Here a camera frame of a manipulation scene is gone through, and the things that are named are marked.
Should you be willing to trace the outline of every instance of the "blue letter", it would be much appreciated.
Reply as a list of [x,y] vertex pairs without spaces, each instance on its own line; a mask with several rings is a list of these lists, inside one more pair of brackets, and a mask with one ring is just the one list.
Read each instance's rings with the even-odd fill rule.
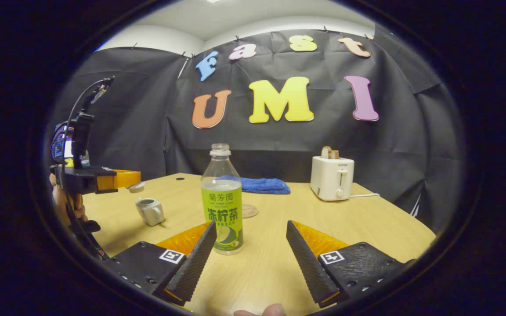
[[200,70],[200,74],[202,75],[200,77],[200,81],[204,81],[208,76],[210,76],[216,68],[210,67],[216,65],[216,58],[214,56],[217,56],[216,50],[211,52],[205,59],[201,60],[195,68],[198,68]]

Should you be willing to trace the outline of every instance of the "white ceiling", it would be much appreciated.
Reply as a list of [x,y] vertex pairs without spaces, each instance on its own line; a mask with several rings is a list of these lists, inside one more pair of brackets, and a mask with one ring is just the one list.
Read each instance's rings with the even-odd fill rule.
[[374,28],[374,23],[329,0],[181,0],[135,22],[181,30],[201,40],[244,24],[284,16],[337,18]]

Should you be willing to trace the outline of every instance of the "green bottle label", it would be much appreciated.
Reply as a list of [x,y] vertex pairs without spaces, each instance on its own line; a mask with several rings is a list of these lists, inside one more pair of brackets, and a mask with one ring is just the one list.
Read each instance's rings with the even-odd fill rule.
[[206,221],[216,222],[214,248],[231,251],[243,246],[241,186],[226,191],[202,188],[202,203]]

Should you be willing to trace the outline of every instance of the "coaster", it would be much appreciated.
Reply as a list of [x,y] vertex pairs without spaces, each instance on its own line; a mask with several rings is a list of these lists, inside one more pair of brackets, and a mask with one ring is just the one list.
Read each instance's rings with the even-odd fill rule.
[[251,204],[243,204],[241,206],[241,210],[242,210],[242,217],[243,218],[253,217],[253,216],[257,215],[257,213],[259,212],[259,210],[257,210],[257,207],[255,207]]

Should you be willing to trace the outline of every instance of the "blue towel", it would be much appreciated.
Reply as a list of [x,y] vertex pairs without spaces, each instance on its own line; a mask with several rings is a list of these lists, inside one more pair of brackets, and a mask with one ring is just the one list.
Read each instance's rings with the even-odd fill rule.
[[283,180],[279,179],[250,179],[241,178],[243,192],[259,194],[290,194],[290,188]]

